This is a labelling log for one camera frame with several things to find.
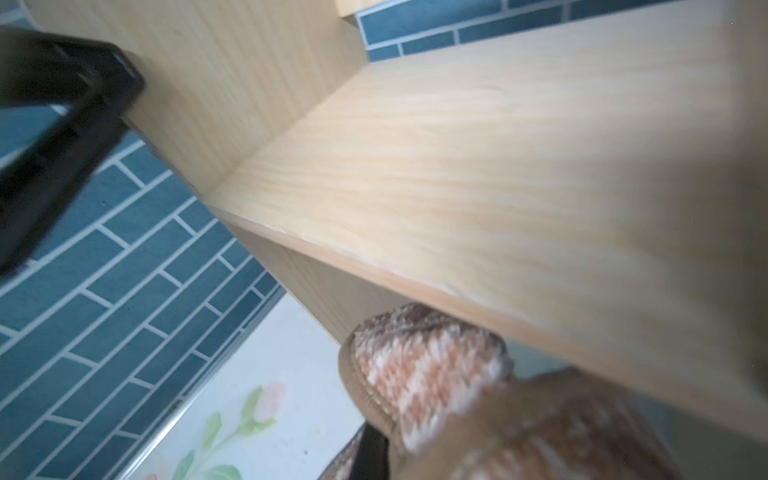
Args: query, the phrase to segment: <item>black object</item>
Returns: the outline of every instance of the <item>black object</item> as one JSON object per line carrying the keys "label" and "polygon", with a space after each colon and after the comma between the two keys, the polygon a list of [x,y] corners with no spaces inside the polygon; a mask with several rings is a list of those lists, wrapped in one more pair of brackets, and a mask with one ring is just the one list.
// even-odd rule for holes
{"label": "black object", "polygon": [[389,441],[366,422],[349,480],[389,480]]}
{"label": "black object", "polygon": [[144,79],[114,45],[0,27],[0,108],[69,104],[0,171],[0,276],[21,266],[120,141]]}

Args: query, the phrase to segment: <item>blue brick tile wall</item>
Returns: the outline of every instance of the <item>blue brick tile wall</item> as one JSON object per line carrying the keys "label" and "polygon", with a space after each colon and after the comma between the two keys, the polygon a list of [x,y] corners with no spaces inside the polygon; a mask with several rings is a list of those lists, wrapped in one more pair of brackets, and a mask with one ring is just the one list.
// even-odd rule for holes
{"label": "blue brick tile wall", "polygon": [[371,62],[670,0],[389,0],[355,14]]}
{"label": "blue brick tile wall", "polygon": [[[0,110],[0,168],[60,118]],[[0,478],[113,478],[283,294],[127,134],[0,280]]]}

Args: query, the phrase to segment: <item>green leaf print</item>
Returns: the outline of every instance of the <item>green leaf print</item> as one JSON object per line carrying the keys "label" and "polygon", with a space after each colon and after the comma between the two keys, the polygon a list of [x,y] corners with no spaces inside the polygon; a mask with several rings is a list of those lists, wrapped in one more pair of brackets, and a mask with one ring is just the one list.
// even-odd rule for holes
{"label": "green leaf print", "polygon": [[245,405],[243,405],[243,418],[240,420],[241,425],[245,425],[248,420],[253,419],[253,413],[256,411],[256,406],[259,405],[259,399],[261,398],[261,392],[263,391],[264,389],[259,387],[248,395],[248,399],[245,401]]}
{"label": "green leaf print", "polygon": [[234,465],[219,465],[205,472],[205,480],[243,480],[240,470]]}
{"label": "green leaf print", "polygon": [[276,423],[277,420],[275,419],[269,419],[266,422],[257,422],[254,419],[250,419],[240,426],[240,433],[245,436],[256,435],[257,433],[261,433],[264,430],[267,430],[269,427]]}
{"label": "green leaf print", "polygon": [[210,450],[210,447],[214,446],[216,441],[216,435],[219,435],[221,430],[221,413],[214,412],[208,419],[208,424],[205,426],[205,433],[203,434],[203,452]]}
{"label": "green leaf print", "polygon": [[179,465],[176,465],[176,471],[174,472],[173,480],[184,480],[187,473],[190,471],[190,467],[194,462],[194,450],[190,450],[184,458],[179,461]]}

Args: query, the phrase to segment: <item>knitted slipper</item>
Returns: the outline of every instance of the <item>knitted slipper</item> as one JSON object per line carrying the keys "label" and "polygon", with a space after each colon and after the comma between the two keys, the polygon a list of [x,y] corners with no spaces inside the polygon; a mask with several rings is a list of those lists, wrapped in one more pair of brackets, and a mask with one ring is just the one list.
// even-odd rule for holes
{"label": "knitted slipper", "polygon": [[448,421],[397,480],[681,480],[626,397],[575,370],[498,389]]}
{"label": "knitted slipper", "polygon": [[511,372],[501,338],[420,303],[361,323],[339,353],[349,395],[389,439],[391,472]]}
{"label": "knitted slipper", "polygon": [[328,464],[318,480],[347,480],[349,478],[349,474],[352,472],[352,465],[357,456],[357,449],[360,447],[362,431],[365,427],[366,425],[362,424],[355,436],[349,440],[349,443]]}

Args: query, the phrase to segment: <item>wooden cabinet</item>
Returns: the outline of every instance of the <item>wooden cabinet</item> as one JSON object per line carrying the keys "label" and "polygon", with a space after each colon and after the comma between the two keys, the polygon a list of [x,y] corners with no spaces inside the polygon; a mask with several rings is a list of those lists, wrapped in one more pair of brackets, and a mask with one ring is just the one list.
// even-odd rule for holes
{"label": "wooden cabinet", "polygon": [[331,0],[26,8],[131,54],[128,120],[338,340],[419,300],[768,440],[762,2],[374,65]]}

